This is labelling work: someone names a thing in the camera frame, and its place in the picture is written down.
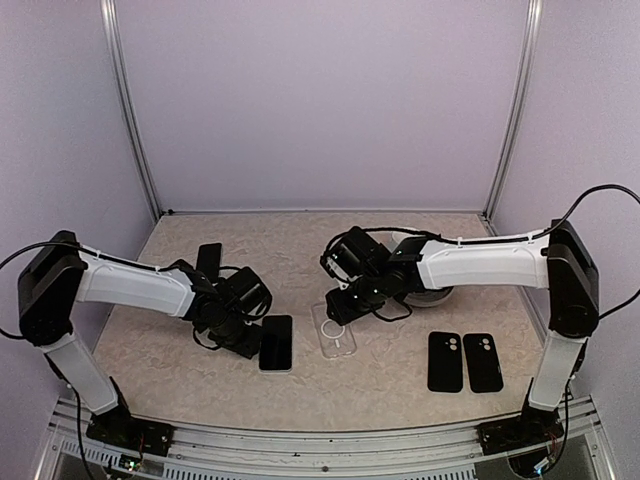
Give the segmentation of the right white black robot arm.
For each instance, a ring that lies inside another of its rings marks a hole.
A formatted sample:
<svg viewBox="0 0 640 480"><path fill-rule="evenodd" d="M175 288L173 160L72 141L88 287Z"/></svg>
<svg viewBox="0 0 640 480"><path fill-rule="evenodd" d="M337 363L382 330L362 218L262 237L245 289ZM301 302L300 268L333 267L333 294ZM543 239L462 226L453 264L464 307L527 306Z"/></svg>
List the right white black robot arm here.
<svg viewBox="0 0 640 480"><path fill-rule="evenodd" d="M336 235L320 257L337 287L325 296L328 317L347 325L376 314L393 299L459 286L518 286L545 289L550 320L542 360L533 378L529 407L513 419L511 433L535 442L551 424L578 359L600 321L599 272L566 219L525 234L449 239L429 231L388 227L389 243L375 239L379 228L354 226Z"/></svg>

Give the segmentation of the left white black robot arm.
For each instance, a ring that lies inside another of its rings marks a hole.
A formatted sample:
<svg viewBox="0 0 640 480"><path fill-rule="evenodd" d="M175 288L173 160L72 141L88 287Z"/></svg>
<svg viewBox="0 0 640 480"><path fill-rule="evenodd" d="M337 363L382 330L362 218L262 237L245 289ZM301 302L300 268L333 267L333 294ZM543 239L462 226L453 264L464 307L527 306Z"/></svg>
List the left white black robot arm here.
<svg viewBox="0 0 640 480"><path fill-rule="evenodd" d="M196 263L179 259L152 266L106 255L81 245L62 230L35 245L37 255L18 278L19 329L40 349L102 430L121 445L140 434L116 383L76 336L71 312L78 303L104 303L155 311L187 321L196 340L251 359L260 349L258 324L272 295L249 267L222 265L219 243L199 247Z"/></svg>

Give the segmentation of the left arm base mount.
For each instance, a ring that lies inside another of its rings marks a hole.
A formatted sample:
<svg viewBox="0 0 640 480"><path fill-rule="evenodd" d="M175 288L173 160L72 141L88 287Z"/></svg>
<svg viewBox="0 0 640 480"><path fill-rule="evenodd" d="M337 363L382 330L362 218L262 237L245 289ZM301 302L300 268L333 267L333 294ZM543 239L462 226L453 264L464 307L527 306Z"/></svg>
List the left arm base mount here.
<svg viewBox="0 0 640 480"><path fill-rule="evenodd" d="M108 445L166 457L174 431L171 424L135 417L118 403L106 413L92 414L86 434Z"/></svg>

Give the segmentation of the black smartphone white edge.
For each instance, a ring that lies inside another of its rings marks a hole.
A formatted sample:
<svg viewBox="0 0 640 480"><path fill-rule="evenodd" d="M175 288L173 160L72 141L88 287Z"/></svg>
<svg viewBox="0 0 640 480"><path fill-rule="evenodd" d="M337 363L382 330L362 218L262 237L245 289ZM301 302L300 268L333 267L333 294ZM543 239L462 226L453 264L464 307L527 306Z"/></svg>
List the black smartphone white edge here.
<svg viewBox="0 0 640 480"><path fill-rule="evenodd" d="M270 315L262 320L259 351L261 372L289 372L293 364L293 319L290 315Z"/></svg>

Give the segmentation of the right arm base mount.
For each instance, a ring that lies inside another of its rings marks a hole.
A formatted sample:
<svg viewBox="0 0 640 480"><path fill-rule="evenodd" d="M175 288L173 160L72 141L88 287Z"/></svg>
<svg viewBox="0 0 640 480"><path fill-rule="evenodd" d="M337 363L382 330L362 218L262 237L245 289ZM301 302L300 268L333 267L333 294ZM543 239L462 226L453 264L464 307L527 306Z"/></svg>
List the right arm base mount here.
<svg viewBox="0 0 640 480"><path fill-rule="evenodd" d="M477 427L484 455L518 450L562 437L564 428L556 411L522 411L515 417L481 423Z"/></svg>

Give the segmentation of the clear transparent phone case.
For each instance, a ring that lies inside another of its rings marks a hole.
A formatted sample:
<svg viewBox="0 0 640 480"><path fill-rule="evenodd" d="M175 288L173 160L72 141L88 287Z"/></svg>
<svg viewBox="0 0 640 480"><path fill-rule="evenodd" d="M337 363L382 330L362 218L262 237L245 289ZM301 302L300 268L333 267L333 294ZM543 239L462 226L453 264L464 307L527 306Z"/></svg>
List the clear transparent phone case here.
<svg viewBox="0 0 640 480"><path fill-rule="evenodd" d="M356 353L357 346L349 325L341 326L336 321L331 320L327 316L324 303L313 305L311 313L320 350L324 358L333 360Z"/></svg>

